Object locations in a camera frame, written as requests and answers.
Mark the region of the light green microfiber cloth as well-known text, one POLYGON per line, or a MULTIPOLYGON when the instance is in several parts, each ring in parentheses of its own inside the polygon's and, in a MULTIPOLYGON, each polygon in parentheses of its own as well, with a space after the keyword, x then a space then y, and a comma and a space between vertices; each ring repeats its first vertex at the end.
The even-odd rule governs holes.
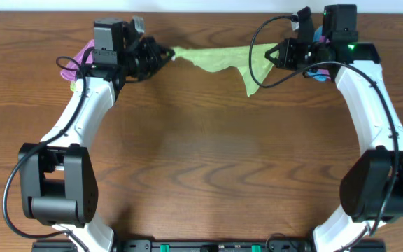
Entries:
MULTIPOLYGON (((276 43, 258 44, 252 50, 252 68, 254 77, 263 83, 272 68, 272 63, 265 59, 267 50, 276 46, 276 43)), ((173 47, 175 52, 172 60, 183 58, 196 67, 207 72, 215 73, 234 67, 241 74, 248 97, 255 94, 260 86, 252 79, 249 69, 249 46, 227 48, 189 49, 180 46, 173 47)))

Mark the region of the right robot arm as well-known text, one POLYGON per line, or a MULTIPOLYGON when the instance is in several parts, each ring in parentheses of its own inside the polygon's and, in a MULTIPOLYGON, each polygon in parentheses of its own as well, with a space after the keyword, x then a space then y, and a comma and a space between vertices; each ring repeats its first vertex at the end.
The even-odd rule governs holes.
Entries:
POLYGON ((358 40, 357 7, 329 5, 316 40, 311 11, 290 16, 296 38, 265 54, 291 76, 328 76, 346 101, 360 156, 342 178, 339 207, 315 227, 303 251, 373 251, 365 239, 403 217, 403 125, 383 82, 381 59, 372 43, 358 40))

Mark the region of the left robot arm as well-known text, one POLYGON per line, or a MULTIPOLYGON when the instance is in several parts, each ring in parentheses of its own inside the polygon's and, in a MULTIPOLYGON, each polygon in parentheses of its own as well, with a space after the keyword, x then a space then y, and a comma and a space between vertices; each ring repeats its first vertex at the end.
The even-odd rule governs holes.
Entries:
POLYGON ((94 21, 94 38, 79 58, 58 57, 73 81, 72 97, 54 127, 37 143, 25 143, 13 174, 19 176, 27 218, 66 235, 73 251, 112 251, 115 233, 97 213, 98 186, 90 146, 121 89, 154 76, 172 49, 146 36, 135 16, 94 21))

